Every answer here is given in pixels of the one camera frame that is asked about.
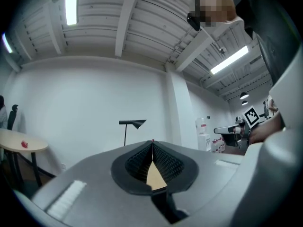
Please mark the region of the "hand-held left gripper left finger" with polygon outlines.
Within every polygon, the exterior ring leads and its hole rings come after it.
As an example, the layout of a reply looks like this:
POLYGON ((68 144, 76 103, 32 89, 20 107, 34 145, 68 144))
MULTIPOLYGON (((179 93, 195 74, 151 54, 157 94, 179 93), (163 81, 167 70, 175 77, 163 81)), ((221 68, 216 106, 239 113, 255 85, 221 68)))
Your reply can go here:
POLYGON ((113 180, 111 165, 119 156, 150 141, 139 142, 87 157, 42 187, 33 198, 15 191, 21 205, 34 222, 42 227, 168 227, 170 223, 158 211, 150 196, 129 194, 113 180), (85 187, 73 190, 74 202, 58 208, 64 215, 57 220, 47 214, 48 209, 75 180, 85 187))

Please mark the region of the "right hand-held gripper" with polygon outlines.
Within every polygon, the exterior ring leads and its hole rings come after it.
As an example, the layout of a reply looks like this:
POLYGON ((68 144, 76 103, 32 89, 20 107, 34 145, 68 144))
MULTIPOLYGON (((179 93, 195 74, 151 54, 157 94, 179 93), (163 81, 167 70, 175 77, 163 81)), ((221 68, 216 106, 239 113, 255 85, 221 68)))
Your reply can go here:
POLYGON ((259 123, 259 115, 255 108, 251 106, 236 117, 235 126, 219 127, 214 129, 215 134, 222 136, 227 146, 238 147, 246 150, 249 146, 249 136, 254 126, 259 123))

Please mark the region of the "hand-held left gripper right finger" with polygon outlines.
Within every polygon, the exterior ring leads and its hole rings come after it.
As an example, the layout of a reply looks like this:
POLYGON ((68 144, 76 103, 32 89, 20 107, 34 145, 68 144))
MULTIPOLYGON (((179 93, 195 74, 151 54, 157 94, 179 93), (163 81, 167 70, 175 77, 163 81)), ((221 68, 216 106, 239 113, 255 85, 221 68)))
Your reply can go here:
POLYGON ((174 224, 167 220, 152 227, 230 227, 239 198, 226 192, 244 156, 205 152, 166 142, 152 143, 153 160, 159 167, 169 164, 164 181, 172 209, 183 216, 174 224))

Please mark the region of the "person's right forearm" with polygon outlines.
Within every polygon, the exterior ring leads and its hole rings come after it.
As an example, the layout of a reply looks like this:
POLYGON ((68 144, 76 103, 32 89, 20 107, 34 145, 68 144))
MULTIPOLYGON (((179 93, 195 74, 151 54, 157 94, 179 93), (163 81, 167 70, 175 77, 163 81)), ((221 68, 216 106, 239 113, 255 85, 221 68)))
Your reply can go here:
POLYGON ((284 121, 282 119, 281 113, 278 111, 272 118, 266 120, 251 130, 249 143, 255 144, 264 142, 272 134, 281 131, 283 127, 284 121))

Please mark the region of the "row of clear water jugs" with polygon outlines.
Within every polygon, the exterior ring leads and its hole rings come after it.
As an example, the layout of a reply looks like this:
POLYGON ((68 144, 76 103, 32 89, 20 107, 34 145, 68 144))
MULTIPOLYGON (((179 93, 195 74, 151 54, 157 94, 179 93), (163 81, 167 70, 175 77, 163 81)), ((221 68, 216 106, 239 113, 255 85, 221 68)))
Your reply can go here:
POLYGON ((214 139, 211 144, 211 152, 223 153, 225 151, 225 142, 222 137, 214 139))

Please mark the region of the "white water dispenser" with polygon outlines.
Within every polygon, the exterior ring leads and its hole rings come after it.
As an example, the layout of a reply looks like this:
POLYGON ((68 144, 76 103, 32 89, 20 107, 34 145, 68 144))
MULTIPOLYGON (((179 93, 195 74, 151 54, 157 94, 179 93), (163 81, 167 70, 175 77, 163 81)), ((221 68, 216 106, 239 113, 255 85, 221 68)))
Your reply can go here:
POLYGON ((201 151, 211 150, 211 138, 207 133, 207 125, 204 118, 196 119, 196 132, 197 132, 197 142, 198 149, 201 151))

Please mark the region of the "long ceiling light tube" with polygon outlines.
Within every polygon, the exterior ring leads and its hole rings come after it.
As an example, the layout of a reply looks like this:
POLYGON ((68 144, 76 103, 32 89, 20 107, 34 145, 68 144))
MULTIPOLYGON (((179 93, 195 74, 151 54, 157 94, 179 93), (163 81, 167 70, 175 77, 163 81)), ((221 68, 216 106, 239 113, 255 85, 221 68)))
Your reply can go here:
POLYGON ((221 63, 219 63, 214 68, 212 68, 211 69, 211 73, 214 75, 214 74, 220 72, 221 70, 223 70, 227 66, 229 66, 232 63, 234 63, 235 61, 237 61, 239 58, 241 58, 244 55, 246 55, 248 52, 249 52, 249 50, 248 50, 247 46, 242 47, 236 53, 234 53, 233 55, 231 55, 230 57, 228 57, 227 59, 225 59, 224 61, 222 61, 221 63))
POLYGON ((13 50, 12 50, 10 44, 8 43, 5 33, 2 34, 2 41, 3 41, 3 44, 6 48, 6 50, 8 51, 8 53, 13 53, 13 50))
POLYGON ((78 0, 65 0, 65 16, 68 26, 78 22, 78 0))

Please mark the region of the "black desk lamp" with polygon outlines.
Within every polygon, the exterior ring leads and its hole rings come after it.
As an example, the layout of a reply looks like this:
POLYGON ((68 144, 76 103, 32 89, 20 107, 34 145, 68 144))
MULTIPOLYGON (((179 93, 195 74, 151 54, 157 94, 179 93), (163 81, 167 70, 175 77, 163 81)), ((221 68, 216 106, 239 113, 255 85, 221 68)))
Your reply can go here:
POLYGON ((146 120, 120 120, 119 121, 119 125, 125 126, 124 146, 126 145, 127 126, 132 125, 136 129, 139 129, 145 122, 146 120))

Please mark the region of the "round wooden table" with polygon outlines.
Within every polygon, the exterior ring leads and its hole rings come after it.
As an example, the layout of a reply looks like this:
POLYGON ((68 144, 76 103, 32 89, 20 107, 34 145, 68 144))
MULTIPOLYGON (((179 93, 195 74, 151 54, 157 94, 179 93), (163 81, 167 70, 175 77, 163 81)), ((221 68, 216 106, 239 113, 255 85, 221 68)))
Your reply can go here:
POLYGON ((42 186, 36 161, 36 153, 48 148, 48 143, 46 141, 21 132, 0 129, 0 147, 8 151, 9 164, 12 167, 11 171, 14 174, 17 183, 21 182, 21 178, 19 178, 21 173, 18 166, 17 153, 31 153, 36 182, 39 187, 42 186), (21 146, 22 141, 28 143, 28 148, 23 148, 21 146))

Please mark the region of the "person's black clothing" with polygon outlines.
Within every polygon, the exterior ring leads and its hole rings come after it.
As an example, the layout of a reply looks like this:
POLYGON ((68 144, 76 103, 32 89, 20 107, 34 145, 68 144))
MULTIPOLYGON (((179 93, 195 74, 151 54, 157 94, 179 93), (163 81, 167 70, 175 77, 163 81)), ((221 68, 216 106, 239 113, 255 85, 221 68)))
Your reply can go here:
POLYGON ((272 82, 276 83, 303 43, 294 14, 298 0, 234 0, 245 32, 256 35, 272 82))

